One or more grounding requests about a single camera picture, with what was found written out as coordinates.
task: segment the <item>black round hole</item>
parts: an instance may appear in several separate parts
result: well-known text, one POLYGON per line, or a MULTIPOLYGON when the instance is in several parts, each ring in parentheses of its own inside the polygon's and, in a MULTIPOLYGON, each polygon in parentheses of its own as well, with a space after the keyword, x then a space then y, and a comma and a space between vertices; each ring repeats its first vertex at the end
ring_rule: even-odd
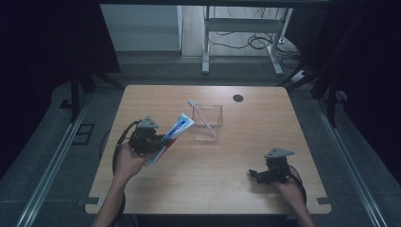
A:
POLYGON ((241 102, 242 100, 244 100, 244 97, 242 95, 235 95, 233 96, 233 100, 236 102, 241 102))

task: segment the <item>metal frame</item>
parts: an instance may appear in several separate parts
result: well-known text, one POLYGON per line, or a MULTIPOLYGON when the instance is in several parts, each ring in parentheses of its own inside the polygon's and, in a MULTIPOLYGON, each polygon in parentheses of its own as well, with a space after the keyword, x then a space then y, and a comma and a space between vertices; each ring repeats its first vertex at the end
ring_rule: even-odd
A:
POLYGON ((273 43, 268 46, 267 51, 277 76, 283 76, 283 69, 275 55, 281 34, 286 23, 288 9, 285 8, 280 19, 246 19, 246 18, 210 18, 210 6, 206 7, 204 18, 204 44, 202 53, 201 71, 209 74, 209 32, 260 32, 274 33, 273 43))
POLYGON ((65 155, 70 148, 74 135, 77 133, 80 122, 83 119, 83 116, 86 113, 86 110, 89 106, 91 100, 91 94, 84 97, 81 110, 77 115, 76 121, 70 123, 67 132, 65 133, 62 141, 57 148, 50 164, 47 167, 47 170, 43 174, 39 183, 36 185, 35 190, 29 198, 29 201, 26 203, 26 207, 22 212, 21 216, 18 219, 18 222, 15 226, 32 226, 33 221, 38 215, 39 210, 44 203, 44 199, 49 191, 54 179, 56 178, 57 173, 61 167, 62 161, 64 160, 65 155))
POLYGON ((339 153, 340 159, 344 164, 344 168, 347 171, 348 176, 350 177, 350 180, 355 190, 357 191, 357 194, 359 195, 359 198, 365 208, 366 213, 371 219, 372 224, 374 225, 374 227, 387 226, 386 220, 383 218, 382 211, 375 201, 374 195, 369 190, 369 187, 366 185, 366 183, 363 181, 363 178, 357 170, 357 166, 354 163, 353 158, 351 157, 347 147, 344 145, 344 142, 342 141, 339 132, 325 117, 327 113, 324 105, 322 104, 322 101, 314 99, 314 102, 318 108, 321 120, 326 127, 327 132, 329 133, 337 152, 339 153))

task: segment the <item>dark curtain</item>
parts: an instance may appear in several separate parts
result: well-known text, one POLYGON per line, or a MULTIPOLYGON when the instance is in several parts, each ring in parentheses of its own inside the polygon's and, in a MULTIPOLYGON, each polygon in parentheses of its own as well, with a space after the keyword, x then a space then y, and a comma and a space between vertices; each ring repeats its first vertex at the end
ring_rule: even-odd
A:
POLYGON ((2 1, 1 176, 42 120, 55 87, 77 72, 119 72, 113 44, 95 1, 2 1))
POLYGON ((353 123, 401 183, 401 5, 374 1, 337 68, 353 123))

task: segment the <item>metal rail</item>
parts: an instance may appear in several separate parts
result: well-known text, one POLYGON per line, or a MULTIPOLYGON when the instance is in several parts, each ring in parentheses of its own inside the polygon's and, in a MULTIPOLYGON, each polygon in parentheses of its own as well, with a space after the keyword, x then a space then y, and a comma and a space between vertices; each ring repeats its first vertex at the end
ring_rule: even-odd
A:
POLYGON ((15 226, 31 226, 33 224, 33 221, 35 220, 39 210, 42 207, 42 204, 44 203, 47 192, 49 191, 50 186, 59 172, 62 161, 64 160, 68 149, 70 148, 74 136, 77 133, 79 124, 85 115, 91 96, 91 94, 87 94, 83 98, 84 100, 82 102, 81 111, 79 112, 76 120, 70 123, 67 132, 63 136, 61 143, 57 148, 56 153, 50 161, 50 164, 48 165, 38 185, 35 187, 35 190, 30 196, 29 201, 27 202, 26 207, 24 208, 24 211, 22 212, 15 226))
POLYGON ((362 201, 363 206, 365 207, 366 213, 372 221, 372 224, 375 227, 384 227, 387 226, 386 221, 384 220, 380 208, 378 207, 375 198, 372 195, 372 192, 369 190, 368 186, 363 181, 362 177, 357 170, 357 167, 350 156, 347 147, 342 142, 342 139, 338 133, 338 131, 332 127, 330 122, 326 117, 326 110, 322 104, 321 100, 315 99, 315 104, 318 106, 320 116, 323 124, 325 125, 330 137, 332 138, 336 150, 340 155, 342 162, 344 163, 345 170, 347 171, 351 182, 354 185, 354 188, 359 195, 360 200, 362 201))

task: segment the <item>toothpaste tube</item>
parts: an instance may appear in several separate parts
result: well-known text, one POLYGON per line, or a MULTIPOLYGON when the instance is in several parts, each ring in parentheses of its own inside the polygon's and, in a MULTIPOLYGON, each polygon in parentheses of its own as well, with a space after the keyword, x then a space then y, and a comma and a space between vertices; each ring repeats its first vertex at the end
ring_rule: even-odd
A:
POLYGON ((163 140, 170 139, 171 142, 169 143, 168 146, 162 147, 159 151, 157 151, 153 157, 151 157, 146 163, 145 166, 149 166, 150 164, 156 163, 160 157, 168 150, 168 148, 171 147, 171 145, 174 144, 174 142, 177 140, 177 138, 183 134, 184 131, 189 129, 195 122, 186 116, 184 113, 180 115, 178 118, 177 122, 175 125, 171 128, 171 130, 163 137, 163 140))

